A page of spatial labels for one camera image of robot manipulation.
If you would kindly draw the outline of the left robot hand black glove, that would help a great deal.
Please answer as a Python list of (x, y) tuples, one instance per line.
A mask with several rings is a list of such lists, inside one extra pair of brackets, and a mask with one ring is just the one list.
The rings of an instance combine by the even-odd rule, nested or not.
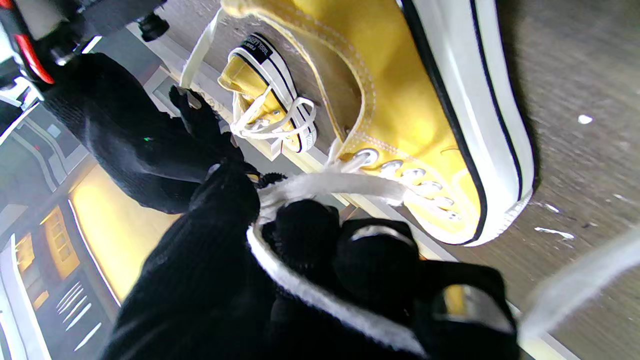
[(103, 360), (518, 360), (496, 269), (422, 260), (409, 226), (348, 219), (311, 199), (282, 207), (263, 239), (302, 279), (407, 327), (423, 356), (370, 337), (277, 284), (247, 230), (259, 198), (245, 171), (212, 166), (119, 311)]

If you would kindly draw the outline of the right robot hand black glove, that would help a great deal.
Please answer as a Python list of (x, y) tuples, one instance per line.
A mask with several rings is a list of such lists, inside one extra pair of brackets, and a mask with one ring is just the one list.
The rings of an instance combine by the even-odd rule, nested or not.
[(172, 86), (178, 116), (160, 111), (132, 73), (109, 56), (80, 55), (45, 91), (44, 107), (140, 206), (183, 214), (218, 197), (259, 209), (248, 164), (222, 117), (198, 92)]

